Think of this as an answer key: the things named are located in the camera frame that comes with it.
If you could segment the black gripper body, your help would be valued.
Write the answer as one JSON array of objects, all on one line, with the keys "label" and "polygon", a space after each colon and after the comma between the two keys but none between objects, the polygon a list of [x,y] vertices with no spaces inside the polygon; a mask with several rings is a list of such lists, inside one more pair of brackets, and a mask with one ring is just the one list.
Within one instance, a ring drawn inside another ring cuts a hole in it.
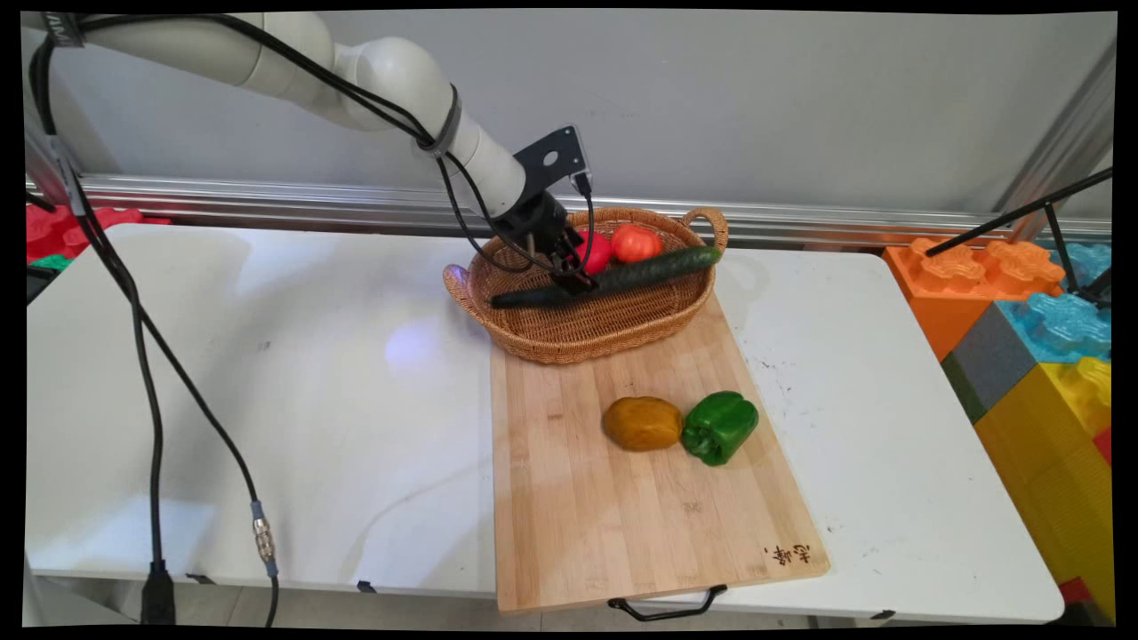
[{"label": "black gripper body", "polygon": [[564,206],[546,191],[490,218],[490,224],[498,236],[530,259],[549,259],[553,240],[562,229],[569,229]]}]

